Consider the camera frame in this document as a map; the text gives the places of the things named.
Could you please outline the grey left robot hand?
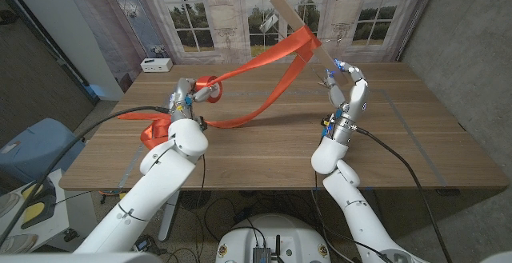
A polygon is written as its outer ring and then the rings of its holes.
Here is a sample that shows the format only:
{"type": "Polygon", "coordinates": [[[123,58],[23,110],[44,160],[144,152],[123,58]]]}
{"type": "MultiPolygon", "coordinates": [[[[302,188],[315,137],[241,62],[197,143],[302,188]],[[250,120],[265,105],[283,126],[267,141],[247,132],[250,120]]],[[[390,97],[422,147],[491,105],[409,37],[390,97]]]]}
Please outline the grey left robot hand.
{"type": "Polygon", "coordinates": [[[170,120],[193,119],[194,102],[217,102],[222,96],[222,83],[216,82],[216,76],[204,76],[198,79],[180,78],[170,96],[170,120]]]}

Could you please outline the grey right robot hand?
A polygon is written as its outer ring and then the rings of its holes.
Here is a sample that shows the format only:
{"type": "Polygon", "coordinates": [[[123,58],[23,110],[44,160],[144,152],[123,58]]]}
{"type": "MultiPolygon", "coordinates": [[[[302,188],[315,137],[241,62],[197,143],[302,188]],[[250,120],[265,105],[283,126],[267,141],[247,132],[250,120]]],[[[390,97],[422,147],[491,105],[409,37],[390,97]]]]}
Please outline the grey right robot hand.
{"type": "Polygon", "coordinates": [[[331,121],[345,118],[349,121],[349,125],[352,126],[366,109],[368,82],[363,72],[357,66],[352,66],[350,63],[338,59],[334,59],[334,64],[338,69],[335,71],[326,70],[325,78],[325,83],[329,90],[329,100],[331,105],[335,108],[331,121]],[[334,77],[342,73],[349,74],[354,82],[350,90],[349,100],[346,100],[340,84],[334,77]]]}

